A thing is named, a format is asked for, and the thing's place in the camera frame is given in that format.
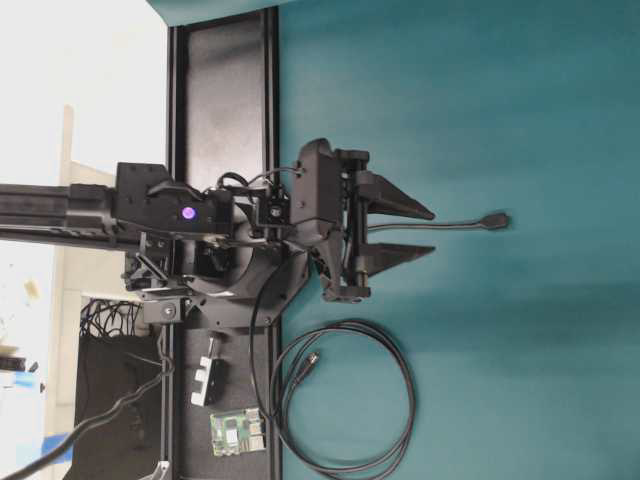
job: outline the green circuit board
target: green circuit board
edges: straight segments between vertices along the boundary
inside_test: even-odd
[[[225,457],[264,450],[262,424],[257,408],[211,415],[213,455]]]

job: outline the teal backdrop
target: teal backdrop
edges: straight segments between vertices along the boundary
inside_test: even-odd
[[[280,15],[284,162],[324,136],[370,150],[440,220],[514,219],[378,234],[437,250],[358,306],[324,303],[314,280],[285,316],[287,339],[355,316],[405,349],[419,415],[393,478],[639,478],[640,3],[300,0]],[[393,363],[357,338],[320,351],[297,436],[327,459],[389,445],[406,413]],[[313,478],[285,451],[286,480]]]
[[[147,0],[171,27],[229,17],[292,0]]]

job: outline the black cable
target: black cable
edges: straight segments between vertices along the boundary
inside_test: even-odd
[[[168,368],[158,373],[153,379],[150,381],[140,385],[140,387],[132,393],[129,393],[121,398],[119,398],[113,406],[104,413],[100,415],[96,415],[95,417],[87,418],[80,422],[71,433],[53,450],[51,450],[46,455],[43,455],[38,460],[30,463],[24,468],[21,468],[17,472],[10,474],[7,477],[2,478],[1,480],[23,480],[33,475],[34,473],[42,470],[44,467],[53,462],[56,458],[64,454],[69,448],[73,446],[73,444],[87,431],[92,430],[94,428],[101,427],[113,419],[115,419],[127,405],[131,405],[134,402],[137,402],[142,398],[142,396],[153,389],[154,387],[160,385],[162,383],[162,379],[168,375],[171,375],[174,371],[173,360],[164,354],[162,345],[163,342],[167,340],[167,327],[164,327],[162,330],[162,334],[158,336],[158,355],[162,358],[168,365]]]
[[[509,216],[506,213],[493,213],[480,220],[459,223],[379,223],[369,225],[368,231],[380,232],[382,230],[497,230],[509,225]]]
[[[360,477],[358,480],[382,480],[391,475],[406,453],[411,439],[411,433],[413,431],[413,425],[416,414],[416,396],[413,380],[411,378],[411,371],[409,365],[405,360],[400,349],[395,345],[393,340],[378,326],[365,322],[362,320],[341,320],[334,322],[325,327],[321,327],[310,332],[304,333],[294,339],[289,345],[287,345],[282,353],[278,356],[274,368],[269,377],[269,403],[265,406],[260,391],[258,389],[258,383],[256,380],[255,359],[254,359],[254,336],[255,328],[260,310],[260,304],[264,298],[265,292],[271,286],[273,280],[277,275],[285,268],[285,266],[291,262],[298,255],[305,253],[297,252],[289,257],[289,259],[281,264],[268,278],[265,284],[260,289],[258,296],[256,297],[256,303],[251,315],[251,322],[249,324],[249,367],[251,372],[251,382],[256,395],[256,401],[258,408],[262,415],[270,420],[277,428],[278,435],[282,442],[291,450],[291,452],[298,457],[307,467],[311,468],[315,472],[333,480],[346,480],[351,479],[351,474],[370,472],[376,467],[382,468],[377,473],[372,473],[366,477]],[[322,465],[314,461],[308,454],[304,453],[297,445],[297,441],[289,430],[289,405],[296,388],[304,380],[311,370],[315,367],[317,362],[317,354],[312,353],[305,357],[305,353],[313,344],[319,340],[322,336],[329,333],[346,333],[350,335],[358,335],[369,338],[382,347],[384,347],[393,357],[396,364],[402,372],[406,388],[407,396],[409,399],[409,415],[407,418],[406,426],[400,435],[400,437],[394,442],[394,444],[386,452],[378,455],[373,460],[356,463],[347,467],[332,467]],[[280,368],[283,365],[288,355],[294,351],[296,347],[299,347],[295,358],[285,377],[280,379]]]

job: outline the white wall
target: white wall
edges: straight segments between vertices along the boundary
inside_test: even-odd
[[[0,12],[0,183],[58,182],[65,104],[74,161],[107,173],[118,161],[164,161],[166,26],[144,0],[21,0]],[[43,375],[53,263],[49,246],[0,242],[0,315],[13,324],[5,347],[37,359]],[[43,411],[19,411],[7,395],[0,408],[2,476],[16,461],[5,433],[41,439]]]

